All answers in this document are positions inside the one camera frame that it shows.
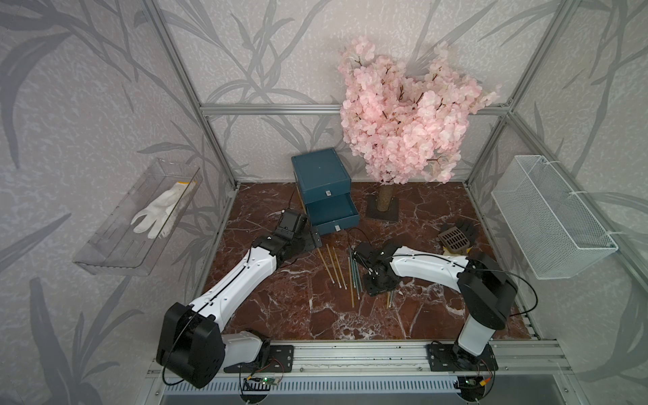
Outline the teal drawer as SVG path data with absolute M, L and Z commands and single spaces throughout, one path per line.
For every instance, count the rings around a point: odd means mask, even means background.
M 359 225 L 359 212 L 350 193 L 307 204 L 305 209 L 320 236 Z

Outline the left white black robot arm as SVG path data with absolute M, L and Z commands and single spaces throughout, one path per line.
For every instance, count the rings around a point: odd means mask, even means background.
M 269 339 L 258 332 L 223 331 L 247 297 L 285 262 L 322 245 L 305 214 L 282 212 L 276 229 L 251 244 L 241 261 L 214 287 L 189 304 L 179 302 L 165 312 L 156 362 L 196 388 L 238 364 L 263 364 Z

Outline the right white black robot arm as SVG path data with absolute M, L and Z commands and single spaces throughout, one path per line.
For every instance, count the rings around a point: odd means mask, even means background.
M 453 344 L 427 346 L 432 371 L 497 369 L 489 341 L 506 328 L 518 287 L 505 271 L 480 251 L 468 256 L 443 256 L 387 243 L 374 248 L 368 242 L 351 254 L 363 267 L 364 290 L 371 296 L 396 290 L 404 278 L 442 285 L 463 299 L 467 318 Z

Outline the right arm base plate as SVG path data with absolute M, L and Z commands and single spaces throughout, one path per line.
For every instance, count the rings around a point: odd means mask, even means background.
M 442 344 L 433 341 L 425 346 L 431 371 L 498 371 L 499 366 L 493 348 L 486 344 L 482 354 L 473 355 L 457 344 Z

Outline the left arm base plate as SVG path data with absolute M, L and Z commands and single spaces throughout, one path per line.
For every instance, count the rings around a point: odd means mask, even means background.
M 278 372 L 290 373 L 295 360 L 295 346 L 271 344 L 262 348 L 258 357 L 250 363 L 235 364 L 224 368 L 226 374 Z

